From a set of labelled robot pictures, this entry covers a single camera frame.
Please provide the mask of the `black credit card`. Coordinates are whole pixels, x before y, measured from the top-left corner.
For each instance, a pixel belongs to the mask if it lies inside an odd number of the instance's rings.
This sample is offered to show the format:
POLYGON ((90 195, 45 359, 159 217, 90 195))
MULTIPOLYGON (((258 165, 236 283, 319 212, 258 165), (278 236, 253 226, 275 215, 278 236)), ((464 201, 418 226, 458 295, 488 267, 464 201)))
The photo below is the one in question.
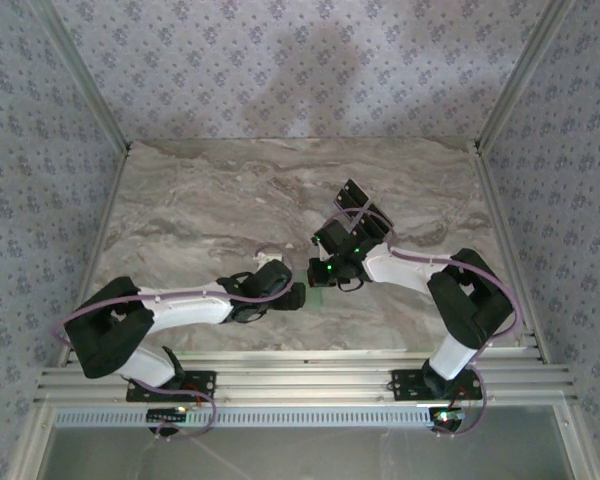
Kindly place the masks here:
POLYGON ((382 242, 389 233, 390 228, 376 216, 364 213, 358 220, 355 230, 358 233, 364 232, 369 238, 382 242))
POLYGON ((340 210, 346 210, 351 208, 361 208, 363 203, 361 203, 356 197, 352 197, 347 191, 340 191, 334 200, 335 205, 340 210))
POLYGON ((391 230, 394 226, 393 222, 376 206, 375 203, 370 203, 367 207, 368 215, 374 222, 380 225, 385 230, 391 230))

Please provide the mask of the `small circuit board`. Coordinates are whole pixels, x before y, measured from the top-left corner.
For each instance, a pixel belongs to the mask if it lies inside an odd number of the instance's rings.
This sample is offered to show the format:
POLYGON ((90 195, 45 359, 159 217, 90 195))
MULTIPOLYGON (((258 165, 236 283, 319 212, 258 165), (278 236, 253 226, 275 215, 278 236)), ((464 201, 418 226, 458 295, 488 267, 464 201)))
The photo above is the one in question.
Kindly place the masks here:
POLYGON ((187 410, 184 407, 150 408, 145 415, 147 423, 182 423, 186 419, 187 410))
POLYGON ((455 434, 466 418, 460 408, 430 408, 429 415, 433 423, 432 430, 438 433, 455 434))

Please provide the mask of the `aluminium table edge rail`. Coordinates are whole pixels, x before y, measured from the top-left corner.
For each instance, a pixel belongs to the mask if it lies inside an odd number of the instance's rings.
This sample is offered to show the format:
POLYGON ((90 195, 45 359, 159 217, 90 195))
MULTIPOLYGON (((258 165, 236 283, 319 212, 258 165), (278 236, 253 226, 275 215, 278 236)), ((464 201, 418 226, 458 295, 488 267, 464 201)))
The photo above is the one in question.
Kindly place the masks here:
MULTIPOLYGON (((406 350, 177 352, 183 367, 215 371, 310 371, 327 369, 419 368, 432 352, 406 350)), ((477 360, 482 368, 544 366, 536 348, 491 348, 477 360)))

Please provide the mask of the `wide aluminium base rail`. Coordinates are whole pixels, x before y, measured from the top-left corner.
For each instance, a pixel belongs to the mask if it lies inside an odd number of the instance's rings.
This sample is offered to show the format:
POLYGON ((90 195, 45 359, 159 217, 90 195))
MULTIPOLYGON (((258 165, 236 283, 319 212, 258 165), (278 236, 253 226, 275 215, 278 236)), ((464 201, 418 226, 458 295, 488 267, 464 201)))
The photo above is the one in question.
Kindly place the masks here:
MULTIPOLYGON (((481 376, 487 399, 499 405, 577 398, 569 372, 562 367, 483 369, 481 376)), ((214 397, 222 406, 387 404, 393 399, 389 382, 389 374, 381 370, 220 370, 214 397)), ((51 369, 42 374, 34 401, 62 406, 120 404, 126 390, 126 383, 117 377, 87 380, 77 370, 51 369)))

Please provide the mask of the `aluminium table side rail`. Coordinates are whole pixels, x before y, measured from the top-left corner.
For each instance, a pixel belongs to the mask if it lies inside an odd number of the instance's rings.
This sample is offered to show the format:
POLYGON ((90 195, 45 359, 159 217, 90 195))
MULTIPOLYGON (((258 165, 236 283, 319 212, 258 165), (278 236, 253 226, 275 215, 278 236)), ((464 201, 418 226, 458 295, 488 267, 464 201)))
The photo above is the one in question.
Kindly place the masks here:
POLYGON ((106 201, 106 204, 104 207, 103 215, 102 215, 101 220, 98 225, 98 230, 97 230, 97 234, 96 234, 95 241, 93 244, 93 249, 89 256, 89 259, 88 259, 88 262, 86 265, 86 270, 85 270, 85 273, 83 275, 83 278, 82 278, 82 281, 81 281, 81 284, 80 284, 80 287, 78 290, 78 296, 77 296, 77 300, 76 300, 77 306, 80 306, 88 298, 89 289, 93 283, 93 277, 94 277, 95 271, 97 269, 99 257, 101 255, 101 252, 103 249, 103 245, 105 242, 105 235, 106 235, 106 232, 108 229, 111 212, 113 210, 113 206, 114 206, 115 199, 117 196, 117 191, 118 191, 118 188, 120 185, 121 176, 122 176, 122 173, 124 170, 126 160, 128 158, 128 154, 129 154, 129 150, 124 150, 122 152, 122 154, 120 155, 120 158, 119 158, 116 170, 115 170, 115 175, 113 177, 111 188, 109 190, 107 201, 106 201))
POLYGON ((542 333, 531 291, 524 275, 494 176, 491 173, 488 161, 481 155, 479 148, 472 143, 469 144, 469 147, 475 155, 474 163, 477 179, 492 220, 494 235, 502 256, 508 285, 512 288, 522 311, 522 319, 519 321, 519 325, 524 332, 516 335, 516 339, 522 342, 534 337, 536 348, 539 351, 539 359, 543 363, 551 363, 552 358, 542 333))

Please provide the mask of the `aluminium lower frame post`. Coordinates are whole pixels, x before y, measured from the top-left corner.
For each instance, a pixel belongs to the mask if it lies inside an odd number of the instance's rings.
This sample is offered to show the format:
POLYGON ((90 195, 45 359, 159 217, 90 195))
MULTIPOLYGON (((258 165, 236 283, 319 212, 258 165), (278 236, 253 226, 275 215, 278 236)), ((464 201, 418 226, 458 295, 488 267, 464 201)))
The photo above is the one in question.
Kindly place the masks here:
POLYGON ((34 407, 16 444, 7 480, 37 480, 49 443, 55 408, 34 407))
POLYGON ((574 480, 598 480, 595 450, 582 414, 565 401, 554 405, 553 410, 574 480))

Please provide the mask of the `aluminium frame corner post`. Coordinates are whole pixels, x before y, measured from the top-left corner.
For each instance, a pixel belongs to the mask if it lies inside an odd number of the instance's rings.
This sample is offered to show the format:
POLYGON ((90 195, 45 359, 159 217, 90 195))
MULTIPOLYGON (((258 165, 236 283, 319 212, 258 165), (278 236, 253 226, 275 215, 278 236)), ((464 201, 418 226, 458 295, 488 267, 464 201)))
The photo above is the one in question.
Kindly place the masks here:
POLYGON ((127 153, 129 144, 52 0, 27 1, 105 136, 119 153, 127 153))
POLYGON ((547 0, 503 90, 476 137, 475 144, 479 155, 486 155, 493 148, 494 142, 575 3, 576 0, 547 0))

